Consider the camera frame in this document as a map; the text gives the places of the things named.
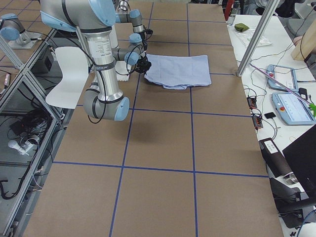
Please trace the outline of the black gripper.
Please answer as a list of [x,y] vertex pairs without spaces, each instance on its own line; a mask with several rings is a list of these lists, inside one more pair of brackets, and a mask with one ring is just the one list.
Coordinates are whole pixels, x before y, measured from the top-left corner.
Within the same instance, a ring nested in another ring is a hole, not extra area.
[[140,74],[146,74],[146,72],[150,69],[151,65],[151,62],[148,60],[147,57],[141,57],[137,61],[134,70]]

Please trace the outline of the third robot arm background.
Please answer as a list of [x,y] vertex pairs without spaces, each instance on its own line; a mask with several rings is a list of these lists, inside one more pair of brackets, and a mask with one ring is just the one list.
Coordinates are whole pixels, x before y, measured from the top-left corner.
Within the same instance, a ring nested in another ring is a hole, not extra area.
[[0,17],[0,35],[13,49],[31,49],[42,37],[41,33],[27,31],[14,13]]

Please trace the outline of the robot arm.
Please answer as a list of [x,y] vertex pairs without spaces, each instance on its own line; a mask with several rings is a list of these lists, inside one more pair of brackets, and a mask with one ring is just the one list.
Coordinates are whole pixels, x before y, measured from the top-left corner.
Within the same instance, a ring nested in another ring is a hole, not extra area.
[[[80,32],[87,40],[88,57],[95,66],[95,78],[84,95],[83,107],[95,119],[122,121],[129,111],[129,99],[120,90],[115,65],[124,61],[139,73],[151,63],[146,56],[146,34],[139,10],[116,12],[111,0],[42,0],[42,22],[63,31]],[[110,33],[116,23],[131,23],[128,48],[112,48]]]
[[131,23],[133,32],[140,35],[144,50],[147,50],[147,40],[153,35],[153,30],[143,25],[141,12],[138,9],[131,10],[127,0],[118,1],[116,23]]

